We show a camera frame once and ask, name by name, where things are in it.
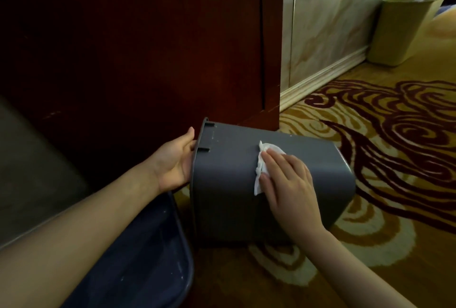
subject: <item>white baseboard molding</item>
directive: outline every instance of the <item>white baseboard molding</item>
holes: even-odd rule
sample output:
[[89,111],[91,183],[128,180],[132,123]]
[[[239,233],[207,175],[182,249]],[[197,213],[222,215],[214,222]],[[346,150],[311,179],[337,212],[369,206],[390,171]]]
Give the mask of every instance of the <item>white baseboard molding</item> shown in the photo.
[[363,62],[366,59],[367,49],[368,46],[365,46],[281,92],[280,112]]

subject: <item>wooden cabinet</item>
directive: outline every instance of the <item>wooden cabinet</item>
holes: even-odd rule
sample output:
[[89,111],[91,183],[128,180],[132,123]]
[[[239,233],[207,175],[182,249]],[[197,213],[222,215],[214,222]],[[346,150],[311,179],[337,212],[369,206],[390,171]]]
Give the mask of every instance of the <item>wooden cabinet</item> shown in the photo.
[[95,186],[203,117],[277,129],[282,0],[2,0],[1,93]]

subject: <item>person's right arm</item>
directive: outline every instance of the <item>person's right arm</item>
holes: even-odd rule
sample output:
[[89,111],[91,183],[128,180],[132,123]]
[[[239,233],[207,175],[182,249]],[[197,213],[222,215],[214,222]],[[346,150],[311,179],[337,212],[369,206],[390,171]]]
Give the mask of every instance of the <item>person's right arm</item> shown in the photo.
[[312,177],[302,161],[272,150],[262,157],[271,177],[262,174],[260,185],[274,217],[349,307],[415,307],[323,227]]

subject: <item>white cloth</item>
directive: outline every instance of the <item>white cloth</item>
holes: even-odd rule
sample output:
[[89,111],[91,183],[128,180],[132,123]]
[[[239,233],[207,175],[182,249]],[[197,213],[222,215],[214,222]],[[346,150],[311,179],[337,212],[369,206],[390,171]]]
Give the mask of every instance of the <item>white cloth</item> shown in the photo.
[[259,176],[261,175],[261,173],[265,173],[265,174],[269,175],[268,168],[266,167],[265,161],[263,160],[263,157],[261,157],[261,152],[266,151],[267,149],[273,149],[277,153],[285,154],[285,152],[282,151],[282,149],[276,145],[264,144],[261,141],[259,142],[258,165],[255,170],[257,177],[255,179],[255,187],[254,187],[254,195],[256,195],[256,196],[260,193],[263,193],[263,191],[261,190],[261,187],[259,186]]

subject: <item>forearm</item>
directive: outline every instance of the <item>forearm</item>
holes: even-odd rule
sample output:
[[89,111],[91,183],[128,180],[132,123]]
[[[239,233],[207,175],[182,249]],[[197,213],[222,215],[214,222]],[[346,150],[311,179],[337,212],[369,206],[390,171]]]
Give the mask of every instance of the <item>forearm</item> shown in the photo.
[[328,231],[315,237],[313,242],[298,243],[349,307],[415,307]]
[[0,252],[0,306],[59,307],[157,195],[133,168]]

